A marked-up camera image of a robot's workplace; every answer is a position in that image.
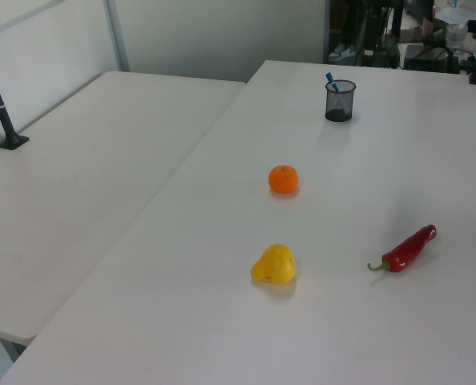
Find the green stem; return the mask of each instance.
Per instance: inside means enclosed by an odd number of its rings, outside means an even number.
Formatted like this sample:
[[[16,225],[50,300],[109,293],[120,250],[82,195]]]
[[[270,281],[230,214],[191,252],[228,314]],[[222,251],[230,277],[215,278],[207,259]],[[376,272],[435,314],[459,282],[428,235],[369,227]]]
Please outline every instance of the green stem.
[[[379,271],[379,270],[389,270],[391,269],[391,265],[389,264],[389,262],[382,262],[382,265],[378,266],[378,267],[372,267],[370,264],[368,264],[368,268],[372,271]]]

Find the orange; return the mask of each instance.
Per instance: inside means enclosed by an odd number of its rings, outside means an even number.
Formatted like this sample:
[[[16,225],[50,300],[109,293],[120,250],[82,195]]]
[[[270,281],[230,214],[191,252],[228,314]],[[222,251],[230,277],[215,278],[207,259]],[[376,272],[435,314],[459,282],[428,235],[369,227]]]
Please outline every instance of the orange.
[[[299,185],[299,174],[292,166],[274,167],[268,175],[270,188],[279,194],[293,193]]]

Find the mesh pencil cup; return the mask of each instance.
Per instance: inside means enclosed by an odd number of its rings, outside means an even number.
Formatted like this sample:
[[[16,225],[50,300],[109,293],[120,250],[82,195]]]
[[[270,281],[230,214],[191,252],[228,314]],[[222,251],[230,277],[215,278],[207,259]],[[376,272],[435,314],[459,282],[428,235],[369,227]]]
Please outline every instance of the mesh pencil cup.
[[[327,89],[327,102],[325,104],[325,117],[333,122],[345,122],[352,118],[353,92],[356,84],[348,80],[336,80],[336,91],[331,83],[325,84]]]

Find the chili pepper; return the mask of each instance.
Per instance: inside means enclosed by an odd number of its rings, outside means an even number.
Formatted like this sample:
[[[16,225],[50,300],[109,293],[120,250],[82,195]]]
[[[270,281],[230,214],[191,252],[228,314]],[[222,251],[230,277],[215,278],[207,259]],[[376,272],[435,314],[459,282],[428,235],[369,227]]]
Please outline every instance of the chili pepper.
[[[389,253],[384,254],[382,256],[382,265],[373,268],[368,264],[368,268],[372,271],[388,270],[393,273],[402,271],[413,263],[425,245],[436,237],[436,233],[437,231],[434,225],[428,225],[422,228]]]

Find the wall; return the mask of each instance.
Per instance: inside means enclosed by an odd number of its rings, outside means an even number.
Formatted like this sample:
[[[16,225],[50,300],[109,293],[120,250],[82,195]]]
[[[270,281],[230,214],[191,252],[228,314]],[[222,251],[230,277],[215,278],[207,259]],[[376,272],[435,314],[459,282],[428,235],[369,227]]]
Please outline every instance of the wall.
[[[0,32],[0,92],[18,132],[116,69],[104,0],[64,0]]]
[[[328,0],[108,0],[123,69],[247,82],[266,59],[322,63]]]

